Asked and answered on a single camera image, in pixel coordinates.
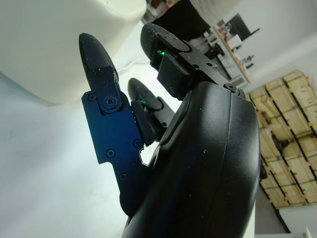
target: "white wall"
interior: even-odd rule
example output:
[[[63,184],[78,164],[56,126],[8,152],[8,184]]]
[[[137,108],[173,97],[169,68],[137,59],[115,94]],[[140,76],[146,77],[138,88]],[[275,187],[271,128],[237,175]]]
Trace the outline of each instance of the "white wall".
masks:
[[[317,31],[316,0],[243,0],[225,20],[239,13],[250,31],[261,28],[243,42],[240,57],[255,55],[251,77],[275,57]]]
[[[307,227],[317,237],[317,206],[283,208],[279,212],[291,233],[301,233]]]
[[[286,74],[294,71],[301,70],[305,75],[309,76],[311,85],[317,85],[317,49],[312,52],[307,53],[304,56],[290,62],[283,67],[275,69],[271,72],[268,72],[264,77],[259,80],[245,86],[243,90],[246,93],[250,93],[252,90],[265,85],[266,83],[277,79],[279,77],[285,76]]]

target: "wooden pallet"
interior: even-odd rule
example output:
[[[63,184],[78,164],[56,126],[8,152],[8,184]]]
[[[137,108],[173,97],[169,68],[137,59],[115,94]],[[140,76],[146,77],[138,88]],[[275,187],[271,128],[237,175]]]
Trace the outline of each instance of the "wooden pallet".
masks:
[[[301,184],[304,194],[309,203],[317,202],[317,182],[311,181]]]
[[[290,159],[286,162],[300,184],[314,179],[314,175],[304,157]]]
[[[276,209],[289,206],[289,203],[280,188],[268,188],[265,189],[265,192]]]
[[[264,158],[276,158],[280,157],[280,153],[276,148],[272,135],[269,129],[260,130],[260,144],[261,144],[261,155]]]

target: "green led light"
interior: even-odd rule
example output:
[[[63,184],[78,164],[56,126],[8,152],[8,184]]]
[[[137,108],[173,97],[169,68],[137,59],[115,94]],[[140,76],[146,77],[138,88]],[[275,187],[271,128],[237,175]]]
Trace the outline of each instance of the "green led light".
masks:
[[[164,51],[158,50],[157,52],[158,52],[161,56],[165,55],[165,52],[164,52]]]

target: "bolt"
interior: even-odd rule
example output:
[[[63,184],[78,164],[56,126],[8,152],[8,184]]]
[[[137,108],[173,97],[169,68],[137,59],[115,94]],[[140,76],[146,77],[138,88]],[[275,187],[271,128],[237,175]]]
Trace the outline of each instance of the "bolt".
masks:
[[[132,164],[132,166],[137,166],[138,160],[137,159],[131,160],[131,164]]]
[[[237,88],[233,86],[231,83],[225,83],[223,87],[229,89],[232,93],[237,92]]]
[[[108,149],[106,155],[108,158],[113,158],[115,156],[115,151],[112,149]]]
[[[94,93],[88,95],[88,100],[93,102],[97,99],[97,96]]]
[[[127,179],[127,175],[126,174],[120,174],[120,180],[121,181],[125,181]]]
[[[117,99],[114,96],[108,96],[104,99],[104,106],[107,109],[112,109],[117,106]]]
[[[102,69],[99,69],[99,70],[96,71],[96,75],[99,76],[99,77],[103,76],[104,74],[105,74],[105,72]]]
[[[134,141],[133,141],[133,146],[134,146],[135,148],[140,148],[140,147],[141,147],[141,141],[138,140],[138,139],[134,140]]]

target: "black robotic finger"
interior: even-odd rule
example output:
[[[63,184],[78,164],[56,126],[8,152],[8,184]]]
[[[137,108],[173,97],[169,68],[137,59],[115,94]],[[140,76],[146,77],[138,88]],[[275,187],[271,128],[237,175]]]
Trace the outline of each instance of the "black robotic finger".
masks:
[[[136,78],[131,78],[129,80],[128,92],[133,101],[143,100],[149,110],[157,111],[162,108],[162,103],[143,83]]]
[[[101,68],[110,66],[114,72],[116,86],[120,90],[118,73],[112,60],[102,44],[93,35],[87,33],[79,35],[79,51],[86,75],[89,71],[101,74],[98,72]]]

